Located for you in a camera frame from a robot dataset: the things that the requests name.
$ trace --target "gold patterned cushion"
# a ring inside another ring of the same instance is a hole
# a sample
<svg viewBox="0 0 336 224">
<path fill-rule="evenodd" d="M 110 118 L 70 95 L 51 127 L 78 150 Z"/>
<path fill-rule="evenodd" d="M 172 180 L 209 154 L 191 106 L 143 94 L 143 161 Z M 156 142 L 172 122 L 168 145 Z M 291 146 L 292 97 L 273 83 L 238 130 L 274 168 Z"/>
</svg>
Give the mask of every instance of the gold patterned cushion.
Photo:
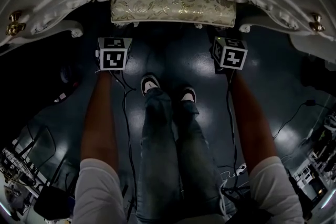
<svg viewBox="0 0 336 224">
<path fill-rule="evenodd" d="M 236 3 L 226 0 L 111 0 L 112 23 L 179 21 L 234 27 Z"/>
</svg>

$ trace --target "jeans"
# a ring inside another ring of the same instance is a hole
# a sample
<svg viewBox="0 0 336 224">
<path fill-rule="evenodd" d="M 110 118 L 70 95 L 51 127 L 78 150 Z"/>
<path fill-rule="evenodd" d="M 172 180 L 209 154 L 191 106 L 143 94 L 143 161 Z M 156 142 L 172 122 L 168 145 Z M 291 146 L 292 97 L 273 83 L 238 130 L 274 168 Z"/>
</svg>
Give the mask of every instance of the jeans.
<svg viewBox="0 0 336 224">
<path fill-rule="evenodd" d="M 220 214 L 218 190 L 222 179 L 195 119 L 198 116 L 195 103 L 183 101 L 176 109 L 175 142 L 170 97 L 154 88 L 145 98 L 138 221 L 175 223 L 184 218 Z"/>
</svg>

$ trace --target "white cube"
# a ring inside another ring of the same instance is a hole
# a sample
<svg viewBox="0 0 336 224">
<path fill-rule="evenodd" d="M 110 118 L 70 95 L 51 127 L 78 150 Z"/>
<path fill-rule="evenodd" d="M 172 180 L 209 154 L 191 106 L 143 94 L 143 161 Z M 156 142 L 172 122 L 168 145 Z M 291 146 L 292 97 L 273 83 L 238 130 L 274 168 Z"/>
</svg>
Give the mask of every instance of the white cube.
<svg viewBox="0 0 336 224">
<path fill-rule="evenodd" d="M 124 70 L 131 51 L 131 38 L 98 38 L 98 58 L 100 70 Z"/>
<path fill-rule="evenodd" d="M 215 37 L 212 55 L 220 67 L 242 70 L 246 55 L 245 41 Z"/>
</svg>

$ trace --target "gold knob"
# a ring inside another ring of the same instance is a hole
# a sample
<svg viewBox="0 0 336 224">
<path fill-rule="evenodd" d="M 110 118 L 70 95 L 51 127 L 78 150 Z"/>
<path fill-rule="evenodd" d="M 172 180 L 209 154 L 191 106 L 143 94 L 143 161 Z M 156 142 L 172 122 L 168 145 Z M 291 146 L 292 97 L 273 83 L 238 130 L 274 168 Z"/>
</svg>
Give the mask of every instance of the gold knob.
<svg viewBox="0 0 336 224">
<path fill-rule="evenodd" d="M 314 21 L 309 23 L 310 28 L 315 32 L 323 32 L 325 27 L 321 24 L 321 15 L 318 13 L 312 13 L 311 16 Z"/>
<path fill-rule="evenodd" d="M 11 20 L 11 23 L 7 26 L 6 35 L 15 36 L 17 33 L 19 33 L 20 31 L 26 28 L 25 23 L 19 23 L 19 18 L 21 15 L 22 15 L 22 11 L 18 10 L 16 12 L 13 12 L 9 16 L 9 20 Z"/>
</svg>

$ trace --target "black sneaker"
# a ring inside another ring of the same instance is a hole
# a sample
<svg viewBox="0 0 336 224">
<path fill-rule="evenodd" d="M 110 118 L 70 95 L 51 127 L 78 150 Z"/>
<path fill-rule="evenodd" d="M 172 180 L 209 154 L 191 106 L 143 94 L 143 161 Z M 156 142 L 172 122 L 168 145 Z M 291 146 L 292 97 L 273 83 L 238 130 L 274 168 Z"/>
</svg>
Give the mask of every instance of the black sneaker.
<svg viewBox="0 0 336 224">
<path fill-rule="evenodd" d="M 149 90 L 153 88 L 160 88 L 160 84 L 157 81 L 157 78 L 152 74 L 144 75 L 141 80 L 141 92 L 145 96 Z"/>
<path fill-rule="evenodd" d="M 196 93 L 192 87 L 185 87 L 180 94 L 180 102 L 192 101 L 196 103 Z"/>
</svg>

